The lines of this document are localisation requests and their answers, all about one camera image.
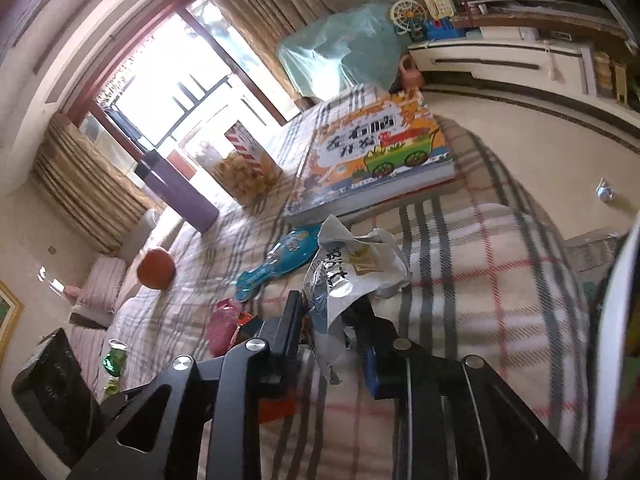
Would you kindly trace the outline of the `blue white wrapper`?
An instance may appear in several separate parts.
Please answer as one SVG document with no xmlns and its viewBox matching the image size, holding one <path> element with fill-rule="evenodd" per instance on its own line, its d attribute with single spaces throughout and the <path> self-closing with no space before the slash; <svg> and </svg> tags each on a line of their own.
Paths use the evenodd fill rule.
<svg viewBox="0 0 640 480">
<path fill-rule="evenodd" d="M 311 348 L 326 381 L 337 385 L 334 363 L 346 351 L 342 314 L 364 296 L 395 296 L 411 272 L 391 232 L 375 228 L 356 236 L 333 214 L 320 226 L 318 245 L 304 277 Z"/>
</svg>

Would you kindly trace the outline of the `blue cheese stick wrapper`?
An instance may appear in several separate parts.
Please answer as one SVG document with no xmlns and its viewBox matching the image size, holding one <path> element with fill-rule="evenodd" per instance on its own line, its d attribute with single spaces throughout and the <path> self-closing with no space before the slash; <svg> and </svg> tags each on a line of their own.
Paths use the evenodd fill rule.
<svg viewBox="0 0 640 480">
<path fill-rule="evenodd" d="M 283 235 L 253 270 L 244 271 L 235 282 L 234 299 L 247 302 L 256 290 L 275 278 L 289 274 L 307 263 L 318 250 L 320 226 L 303 226 Z"/>
</svg>

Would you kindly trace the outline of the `white rim trash bin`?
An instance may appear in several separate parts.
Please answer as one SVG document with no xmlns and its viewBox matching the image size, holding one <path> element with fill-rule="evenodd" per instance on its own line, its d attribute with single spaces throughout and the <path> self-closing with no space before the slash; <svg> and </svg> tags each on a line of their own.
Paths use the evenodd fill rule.
<svg viewBox="0 0 640 480">
<path fill-rule="evenodd" d="M 589 479 L 605 479 L 610 469 L 620 381 L 623 375 L 626 329 L 634 291 L 634 274 L 639 267 L 639 216 L 627 233 L 612 265 L 604 289 L 596 344 L 588 437 Z"/>
</svg>

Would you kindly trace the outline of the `pink striped sofa cushion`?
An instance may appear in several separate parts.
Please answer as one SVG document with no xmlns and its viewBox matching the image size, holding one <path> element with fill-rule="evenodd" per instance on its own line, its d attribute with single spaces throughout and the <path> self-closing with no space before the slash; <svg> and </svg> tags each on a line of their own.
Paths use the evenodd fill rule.
<svg viewBox="0 0 640 480">
<path fill-rule="evenodd" d="M 98 255 L 76 302 L 89 310 L 114 313 L 126 270 L 124 259 Z"/>
</svg>

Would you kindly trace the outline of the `plaid tablecloth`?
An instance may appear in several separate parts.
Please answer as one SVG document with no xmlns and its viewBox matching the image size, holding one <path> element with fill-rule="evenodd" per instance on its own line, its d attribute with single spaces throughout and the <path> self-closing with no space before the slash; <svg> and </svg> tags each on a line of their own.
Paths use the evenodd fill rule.
<svg viewBox="0 0 640 480">
<path fill-rule="evenodd" d="M 176 265 L 170 285 L 162 292 L 142 288 L 105 336 L 106 348 L 110 339 L 128 347 L 119 393 L 152 382 L 182 354 L 215 359 L 205 339 L 214 305 L 236 301 L 238 277 L 260 266 L 283 235 L 303 227 L 288 222 L 284 210 L 314 130 L 389 95 L 360 84 L 308 110 L 286 130 L 278 155 L 286 177 L 266 198 L 223 214 L 207 233 L 180 229 L 169 249 Z M 582 470 L 589 316 L 561 239 L 478 136 L 435 119 L 456 168 L 451 190 L 366 221 L 336 217 L 356 236 L 375 228 L 391 232 L 409 260 L 410 282 L 395 296 L 365 297 L 399 336 L 433 356 L 483 358 Z M 296 413 L 259 425 L 258 479 L 396 479 L 396 403 L 371 396 L 351 327 L 345 326 L 346 351 L 334 363 L 341 382 L 329 384 L 318 367 L 304 293 L 313 258 L 262 284 L 244 304 L 236 301 L 267 321 L 282 315 L 293 290 L 305 298 Z"/>
</svg>

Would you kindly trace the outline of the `red apple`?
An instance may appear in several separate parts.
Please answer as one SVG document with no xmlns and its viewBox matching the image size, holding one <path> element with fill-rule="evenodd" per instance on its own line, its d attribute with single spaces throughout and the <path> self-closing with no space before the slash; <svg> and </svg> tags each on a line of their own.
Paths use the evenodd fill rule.
<svg viewBox="0 0 640 480">
<path fill-rule="evenodd" d="M 175 261 L 170 253 L 161 247 L 148 250 L 137 268 L 139 282 L 150 289 L 166 289 L 175 275 Z"/>
</svg>

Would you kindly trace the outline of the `left beige curtain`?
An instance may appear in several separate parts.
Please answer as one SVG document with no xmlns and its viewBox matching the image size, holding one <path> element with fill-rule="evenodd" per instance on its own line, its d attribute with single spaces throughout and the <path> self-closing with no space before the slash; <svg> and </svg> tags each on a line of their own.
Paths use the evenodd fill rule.
<svg viewBox="0 0 640 480">
<path fill-rule="evenodd" d="M 143 215 L 160 206 L 61 113 L 49 120 L 32 180 L 61 218 L 102 254 L 117 252 Z"/>
</svg>

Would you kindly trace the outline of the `purple thermos bottle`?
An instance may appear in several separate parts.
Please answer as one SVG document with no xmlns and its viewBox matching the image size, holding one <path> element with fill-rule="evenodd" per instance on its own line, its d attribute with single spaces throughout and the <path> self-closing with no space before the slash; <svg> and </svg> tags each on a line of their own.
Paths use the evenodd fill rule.
<svg viewBox="0 0 640 480">
<path fill-rule="evenodd" d="M 217 220 L 217 207 L 157 151 L 144 154 L 134 173 L 198 232 L 206 233 Z"/>
</svg>

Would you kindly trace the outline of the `clear jar of biscuits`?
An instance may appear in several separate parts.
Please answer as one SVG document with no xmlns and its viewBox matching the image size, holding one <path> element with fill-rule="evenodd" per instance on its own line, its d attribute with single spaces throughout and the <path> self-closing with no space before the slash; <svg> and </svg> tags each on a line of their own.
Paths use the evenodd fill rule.
<svg viewBox="0 0 640 480">
<path fill-rule="evenodd" d="M 240 122 L 224 133 L 232 150 L 222 156 L 213 144 L 205 143 L 195 161 L 243 207 L 253 205 L 280 180 L 281 167 L 262 144 Z"/>
</svg>

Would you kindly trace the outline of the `colourful children's book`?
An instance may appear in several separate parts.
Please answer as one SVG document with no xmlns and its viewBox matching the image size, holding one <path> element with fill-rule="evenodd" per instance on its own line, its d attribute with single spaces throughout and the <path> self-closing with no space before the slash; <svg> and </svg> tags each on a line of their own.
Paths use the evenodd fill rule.
<svg viewBox="0 0 640 480">
<path fill-rule="evenodd" d="M 447 184 L 456 168 L 419 90 L 384 96 L 314 130 L 285 206 L 293 226 L 355 217 L 401 196 Z"/>
</svg>

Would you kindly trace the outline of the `pink toy kettle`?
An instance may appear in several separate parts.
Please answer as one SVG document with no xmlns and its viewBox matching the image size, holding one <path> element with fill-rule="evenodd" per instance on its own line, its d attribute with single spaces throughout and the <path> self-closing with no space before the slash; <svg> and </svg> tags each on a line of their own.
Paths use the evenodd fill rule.
<svg viewBox="0 0 640 480">
<path fill-rule="evenodd" d="M 424 77 L 409 53 L 400 58 L 398 68 L 402 90 L 418 91 L 425 86 Z"/>
</svg>

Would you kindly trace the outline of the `white TV cabinet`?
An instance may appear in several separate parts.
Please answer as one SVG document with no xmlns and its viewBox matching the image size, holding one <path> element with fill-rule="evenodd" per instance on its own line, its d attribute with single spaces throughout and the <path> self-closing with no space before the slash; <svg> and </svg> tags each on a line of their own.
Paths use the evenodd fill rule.
<svg viewBox="0 0 640 480">
<path fill-rule="evenodd" d="M 427 39 L 408 53 L 429 84 L 544 92 L 592 105 L 597 100 L 638 110 L 630 54 L 569 32 L 485 26 L 452 38 Z"/>
</svg>

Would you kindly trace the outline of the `teal plastic covered furniture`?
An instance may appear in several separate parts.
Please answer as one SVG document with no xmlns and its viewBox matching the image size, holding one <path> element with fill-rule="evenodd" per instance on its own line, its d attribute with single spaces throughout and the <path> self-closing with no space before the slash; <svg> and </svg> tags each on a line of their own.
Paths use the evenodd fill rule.
<svg viewBox="0 0 640 480">
<path fill-rule="evenodd" d="M 294 90 L 304 98 L 325 101 L 357 84 L 387 90 L 397 77 L 398 62 L 411 44 L 390 20 L 386 2 L 315 21 L 283 39 L 277 57 Z"/>
</svg>

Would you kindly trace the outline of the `toy ferris wheel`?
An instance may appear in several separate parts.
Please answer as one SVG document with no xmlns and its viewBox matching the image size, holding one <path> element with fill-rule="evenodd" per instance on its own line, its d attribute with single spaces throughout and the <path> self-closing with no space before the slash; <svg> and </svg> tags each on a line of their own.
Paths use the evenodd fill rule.
<svg viewBox="0 0 640 480">
<path fill-rule="evenodd" d="M 390 7 L 390 20 L 397 35 L 407 35 L 413 42 L 426 38 L 427 12 L 416 0 L 398 0 Z"/>
</svg>

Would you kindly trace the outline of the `yellow toy telephone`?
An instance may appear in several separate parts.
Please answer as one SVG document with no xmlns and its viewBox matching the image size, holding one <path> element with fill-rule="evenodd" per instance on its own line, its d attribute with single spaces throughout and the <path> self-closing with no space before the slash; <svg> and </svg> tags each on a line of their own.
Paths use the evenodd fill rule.
<svg viewBox="0 0 640 480">
<path fill-rule="evenodd" d="M 451 0 L 423 0 L 426 10 L 434 21 L 444 18 L 452 18 L 456 14 L 456 8 Z"/>
</svg>

